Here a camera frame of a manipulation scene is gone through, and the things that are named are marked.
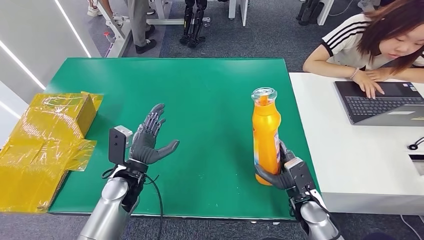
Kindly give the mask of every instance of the white t-shirt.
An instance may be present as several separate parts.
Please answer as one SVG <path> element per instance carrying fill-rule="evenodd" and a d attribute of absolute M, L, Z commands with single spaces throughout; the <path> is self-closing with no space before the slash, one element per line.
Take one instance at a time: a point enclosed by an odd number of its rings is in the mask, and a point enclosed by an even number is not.
<path fill-rule="evenodd" d="M 392 61 L 392 59 L 380 54 L 374 58 L 373 63 L 370 63 L 369 54 L 362 57 L 359 53 L 358 43 L 370 21 L 364 14 L 354 15 L 323 37 L 322 45 L 330 54 L 327 62 L 360 68 L 361 70 L 374 70 Z M 413 65 L 424 67 L 424 52 Z"/>

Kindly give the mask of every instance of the humanoid robot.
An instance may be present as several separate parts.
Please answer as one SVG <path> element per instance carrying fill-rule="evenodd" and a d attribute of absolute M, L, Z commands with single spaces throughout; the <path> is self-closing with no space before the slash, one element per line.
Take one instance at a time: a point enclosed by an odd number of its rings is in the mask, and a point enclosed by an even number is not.
<path fill-rule="evenodd" d="M 193 19 L 193 6 L 197 6 L 196 13 Z M 187 45 L 189 48 L 194 49 L 201 42 L 206 41 L 204 36 L 199 36 L 200 30 L 203 26 L 203 16 L 205 15 L 205 9 L 208 6 L 207 0 L 185 0 L 185 11 L 184 11 L 184 32 L 179 40 L 182 45 Z"/>
<path fill-rule="evenodd" d="M 165 119 L 160 119 L 163 112 L 163 104 L 156 105 L 150 111 L 134 134 L 129 159 L 126 161 L 125 150 L 129 134 L 117 127 L 109 130 L 109 161 L 114 163 L 115 167 L 111 169 L 111 175 L 101 192 L 101 197 L 78 240 L 120 239 L 139 203 L 146 178 L 150 179 L 158 192 L 162 217 L 161 195 L 154 180 L 147 175 L 148 165 L 173 153 L 180 143 L 178 140 L 173 140 L 167 146 L 155 149 L 159 129 L 165 122 Z M 308 240 L 343 240 L 316 190 L 306 163 L 288 150 L 282 141 L 279 148 L 280 174 L 273 175 L 259 165 L 255 166 L 256 173 L 275 187 L 287 192 L 292 214 L 300 222 L 308 235 Z M 161 230 L 162 221 L 158 239 L 161 237 Z"/>

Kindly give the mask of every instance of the laptop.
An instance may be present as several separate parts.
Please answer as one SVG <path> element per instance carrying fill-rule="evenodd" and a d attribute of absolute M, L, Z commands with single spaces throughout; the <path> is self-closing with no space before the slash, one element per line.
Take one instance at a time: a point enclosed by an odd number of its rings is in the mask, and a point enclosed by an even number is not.
<path fill-rule="evenodd" d="M 384 95 L 367 98 L 353 81 L 336 81 L 350 123 L 361 126 L 424 127 L 424 99 L 410 82 L 379 82 Z"/>

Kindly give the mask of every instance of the clear bottle cap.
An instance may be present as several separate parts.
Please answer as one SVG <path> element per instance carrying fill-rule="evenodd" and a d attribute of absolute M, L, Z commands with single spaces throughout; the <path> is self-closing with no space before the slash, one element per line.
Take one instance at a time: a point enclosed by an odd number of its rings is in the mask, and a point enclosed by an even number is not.
<path fill-rule="evenodd" d="M 252 92 L 251 98 L 258 105 L 268 105 L 277 98 L 277 91 L 271 87 L 260 87 Z"/>

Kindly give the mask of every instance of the orange bottle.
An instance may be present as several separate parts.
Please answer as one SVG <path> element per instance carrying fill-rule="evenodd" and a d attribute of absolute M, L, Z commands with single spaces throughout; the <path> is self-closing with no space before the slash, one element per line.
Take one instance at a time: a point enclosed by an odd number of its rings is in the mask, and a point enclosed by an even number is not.
<path fill-rule="evenodd" d="M 254 164 L 259 164 L 272 174 L 278 174 L 280 172 L 278 128 L 281 115 L 275 103 L 277 91 L 270 87 L 261 87 L 254 90 L 251 97 L 254 101 L 252 116 Z M 257 174 L 255 176 L 260 184 L 271 185 Z"/>

